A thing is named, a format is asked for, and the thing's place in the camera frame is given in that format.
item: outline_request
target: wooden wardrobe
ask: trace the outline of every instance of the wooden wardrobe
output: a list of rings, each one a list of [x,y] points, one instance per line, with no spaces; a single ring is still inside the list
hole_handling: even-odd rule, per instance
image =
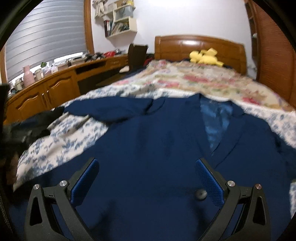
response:
[[[244,0],[252,35],[257,81],[296,108],[296,53],[271,17],[252,0]]]

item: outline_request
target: gray roller blind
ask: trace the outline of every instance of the gray roller blind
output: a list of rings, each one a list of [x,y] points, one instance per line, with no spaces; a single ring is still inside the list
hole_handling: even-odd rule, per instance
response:
[[[86,51],[84,0],[44,0],[17,26],[6,43],[8,80],[68,54]]]

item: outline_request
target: blue textured pad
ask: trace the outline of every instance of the blue textured pad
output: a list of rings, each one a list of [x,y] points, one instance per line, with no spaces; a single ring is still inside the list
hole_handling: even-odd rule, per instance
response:
[[[82,204],[98,172],[99,162],[97,159],[94,159],[72,189],[71,204],[74,207]]]
[[[195,162],[195,172],[199,176],[213,204],[222,208],[224,204],[223,190],[200,159]]]

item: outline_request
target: cabinet handle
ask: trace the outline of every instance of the cabinet handle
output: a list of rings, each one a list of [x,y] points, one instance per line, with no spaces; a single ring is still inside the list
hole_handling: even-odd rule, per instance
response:
[[[45,101],[44,93],[42,93],[42,99],[43,99],[43,102],[44,102],[44,104],[45,104],[45,106],[47,108],[47,104],[46,104],[46,101]]]
[[[50,99],[50,96],[49,96],[48,92],[49,92],[49,91],[46,91],[47,96],[48,96],[48,100],[49,100],[50,104],[52,104],[52,101],[51,101],[51,99]]]

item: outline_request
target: yellow stuffed animal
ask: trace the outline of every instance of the yellow stuffed animal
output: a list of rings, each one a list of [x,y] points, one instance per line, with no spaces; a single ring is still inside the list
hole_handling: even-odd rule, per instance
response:
[[[215,64],[222,67],[224,63],[218,61],[217,57],[215,57],[216,54],[217,51],[213,48],[210,48],[209,50],[201,50],[200,53],[198,51],[193,51],[189,55],[190,62],[199,64]]]

